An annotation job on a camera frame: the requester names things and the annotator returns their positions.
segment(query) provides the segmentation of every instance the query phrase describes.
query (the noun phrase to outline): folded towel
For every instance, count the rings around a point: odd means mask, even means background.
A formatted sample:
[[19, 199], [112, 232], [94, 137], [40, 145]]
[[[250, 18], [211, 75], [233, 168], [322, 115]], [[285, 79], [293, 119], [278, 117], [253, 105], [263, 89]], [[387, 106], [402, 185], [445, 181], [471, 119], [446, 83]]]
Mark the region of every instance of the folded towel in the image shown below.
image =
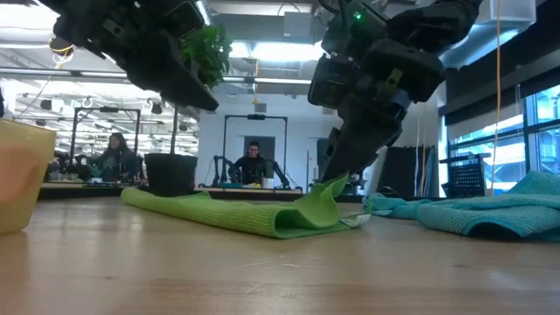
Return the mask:
[[374, 194], [364, 199], [364, 208], [374, 215], [417, 220], [460, 235], [560, 242], [559, 187], [560, 178], [532, 171], [500, 196], [406, 202]]
[[157, 197], [135, 188], [122, 191], [122, 200], [132, 206], [257, 235], [289, 239], [345, 231], [360, 225], [363, 216], [341, 219], [334, 198], [347, 177], [316, 185], [313, 192], [291, 203], [253, 205], [248, 202], [214, 200], [207, 192], [177, 198]]

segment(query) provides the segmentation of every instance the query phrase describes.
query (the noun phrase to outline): orange cup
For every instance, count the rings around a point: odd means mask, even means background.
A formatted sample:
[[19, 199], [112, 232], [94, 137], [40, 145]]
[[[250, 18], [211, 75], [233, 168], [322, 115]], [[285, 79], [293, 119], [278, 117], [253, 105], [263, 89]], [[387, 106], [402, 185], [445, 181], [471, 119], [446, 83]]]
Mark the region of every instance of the orange cup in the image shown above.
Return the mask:
[[0, 119], [0, 234], [29, 224], [55, 141], [54, 131]]

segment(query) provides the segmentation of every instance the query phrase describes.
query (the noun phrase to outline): blue towel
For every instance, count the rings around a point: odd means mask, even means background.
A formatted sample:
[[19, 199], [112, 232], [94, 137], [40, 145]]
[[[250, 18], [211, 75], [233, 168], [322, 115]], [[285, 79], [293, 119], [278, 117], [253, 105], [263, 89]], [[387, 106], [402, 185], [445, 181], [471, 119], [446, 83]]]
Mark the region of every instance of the blue towel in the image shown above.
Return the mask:
[[364, 198], [364, 209], [460, 235], [560, 242], [560, 178], [543, 172], [530, 172], [500, 196], [406, 202], [373, 194]]

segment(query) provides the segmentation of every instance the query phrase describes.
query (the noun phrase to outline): green leaves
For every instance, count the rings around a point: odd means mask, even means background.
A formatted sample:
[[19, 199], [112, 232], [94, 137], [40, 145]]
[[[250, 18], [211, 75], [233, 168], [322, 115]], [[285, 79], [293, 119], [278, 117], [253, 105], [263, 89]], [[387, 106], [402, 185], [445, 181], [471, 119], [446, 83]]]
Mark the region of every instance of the green leaves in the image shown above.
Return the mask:
[[200, 81], [212, 89], [223, 81], [223, 73], [229, 71], [231, 44], [223, 26], [204, 26], [181, 39], [181, 57], [189, 68], [191, 60], [197, 63]]

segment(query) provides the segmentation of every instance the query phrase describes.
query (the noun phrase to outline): green cloth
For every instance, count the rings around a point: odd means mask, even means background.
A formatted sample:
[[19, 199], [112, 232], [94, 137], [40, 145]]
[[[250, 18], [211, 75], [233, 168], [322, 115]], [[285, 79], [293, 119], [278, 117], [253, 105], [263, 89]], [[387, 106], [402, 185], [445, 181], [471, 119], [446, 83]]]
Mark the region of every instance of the green cloth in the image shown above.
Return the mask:
[[251, 234], [290, 239], [351, 229], [340, 223], [341, 211], [334, 201], [347, 177], [316, 185], [312, 193], [291, 203], [254, 205], [214, 200], [207, 192], [164, 198], [135, 188], [122, 191], [122, 201], [159, 214]]

